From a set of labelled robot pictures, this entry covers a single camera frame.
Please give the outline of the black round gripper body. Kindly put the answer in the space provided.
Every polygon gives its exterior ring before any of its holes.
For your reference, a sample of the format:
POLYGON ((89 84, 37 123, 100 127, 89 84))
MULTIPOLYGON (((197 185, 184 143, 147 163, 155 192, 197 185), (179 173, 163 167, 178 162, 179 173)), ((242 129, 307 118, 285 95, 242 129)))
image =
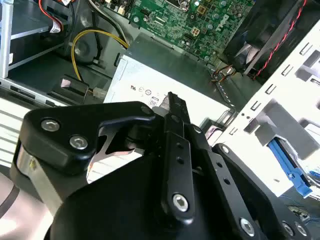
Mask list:
POLYGON ((142 157, 77 190, 50 228, 52 240, 186 240, 196 218, 195 178, 185 125, 165 131, 142 157))

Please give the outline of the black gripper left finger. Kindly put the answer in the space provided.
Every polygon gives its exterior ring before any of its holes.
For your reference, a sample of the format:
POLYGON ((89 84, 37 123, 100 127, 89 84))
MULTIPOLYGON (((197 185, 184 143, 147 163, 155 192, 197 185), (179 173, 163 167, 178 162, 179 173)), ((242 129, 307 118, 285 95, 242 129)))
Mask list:
POLYGON ((186 102, 169 92, 164 115, 139 101, 32 110, 23 119, 14 164, 52 214, 76 191, 143 157, 168 124, 189 117, 186 102))

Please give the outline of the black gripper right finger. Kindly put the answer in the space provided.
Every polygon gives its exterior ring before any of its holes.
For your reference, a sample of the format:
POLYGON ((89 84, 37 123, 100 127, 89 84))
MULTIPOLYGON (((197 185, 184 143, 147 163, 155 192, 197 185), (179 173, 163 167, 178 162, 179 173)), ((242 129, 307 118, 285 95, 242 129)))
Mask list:
POLYGON ((209 146, 190 118, 185 132, 195 173, 195 220, 186 240, 310 240, 305 224, 225 144, 209 146))

